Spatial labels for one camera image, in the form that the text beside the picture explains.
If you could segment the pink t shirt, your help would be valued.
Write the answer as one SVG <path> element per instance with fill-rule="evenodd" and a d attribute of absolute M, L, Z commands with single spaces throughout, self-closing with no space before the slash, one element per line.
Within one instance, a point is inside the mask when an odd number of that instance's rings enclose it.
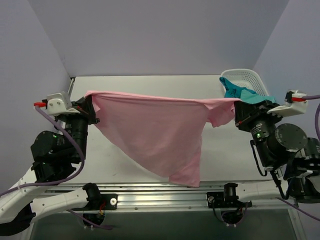
<path fill-rule="evenodd" d="M 129 158 L 171 183 L 198 187 L 202 133 L 235 116 L 236 98 L 186 99 L 88 91 L 97 129 Z"/>

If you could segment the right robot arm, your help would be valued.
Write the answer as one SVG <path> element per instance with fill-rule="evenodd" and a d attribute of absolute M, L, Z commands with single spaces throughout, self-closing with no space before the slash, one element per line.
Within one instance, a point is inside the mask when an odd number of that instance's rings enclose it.
<path fill-rule="evenodd" d="M 301 103 L 279 105 L 269 100 L 250 104 L 234 103 L 235 125 L 251 133 L 250 146 L 259 173 L 270 175 L 270 181 L 228 183 L 222 193 L 223 203 L 234 206 L 258 199 L 295 199 L 298 203 L 320 201 L 320 142 L 307 137 L 297 125 L 283 123 L 285 117 L 303 114 Z"/>

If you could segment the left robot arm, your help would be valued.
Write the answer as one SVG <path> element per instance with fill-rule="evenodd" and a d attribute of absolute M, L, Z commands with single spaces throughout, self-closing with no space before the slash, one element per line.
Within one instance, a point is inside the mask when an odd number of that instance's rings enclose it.
<path fill-rule="evenodd" d="M 71 101 L 63 92 L 34 104 L 55 131 L 44 130 L 31 145 L 33 163 L 15 185 L 0 195 L 0 234 L 13 236 L 36 221 L 67 211 L 90 228 L 111 230 L 103 225 L 105 212 L 116 210 L 118 195 L 101 193 L 95 183 L 73 191 L 42 197 L 49 188 L 80 174 L 85 166 L 88 127 L 97 124 L 90 96 Z"/>

